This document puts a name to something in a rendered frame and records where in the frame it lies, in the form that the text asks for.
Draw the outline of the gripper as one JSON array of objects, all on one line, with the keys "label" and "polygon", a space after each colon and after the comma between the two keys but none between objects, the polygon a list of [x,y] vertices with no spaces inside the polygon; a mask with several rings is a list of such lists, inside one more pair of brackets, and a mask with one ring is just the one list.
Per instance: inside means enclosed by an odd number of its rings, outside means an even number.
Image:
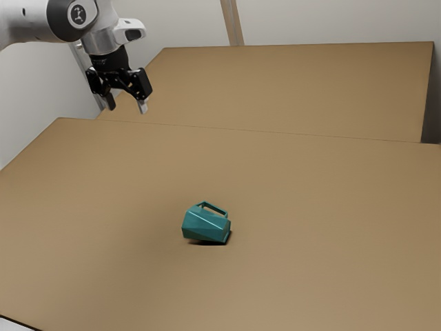
[{"label": "gripper", "polygon": [[117,72],[119,89],[130,94],[137,102],[141,114],[147,112],[147,100],[153,92],[152,85],[144,68],[131,70],[125,46],[105,55],[90,55],[91,66],[85,71],[90,90],[99,95],[107,109],[114,110],[116,103],[111,87],[102,81],[97,72]]}]

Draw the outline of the teal faceted mug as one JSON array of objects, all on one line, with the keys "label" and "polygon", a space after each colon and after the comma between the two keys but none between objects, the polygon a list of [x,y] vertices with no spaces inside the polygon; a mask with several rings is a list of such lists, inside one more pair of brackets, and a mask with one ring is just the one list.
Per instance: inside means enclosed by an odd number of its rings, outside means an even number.
[{"label": "teal faceted mug", "polygon": [[208,201],[186,210],[181,231],[186,239],[225,244],[231,233],[228,212]]}]

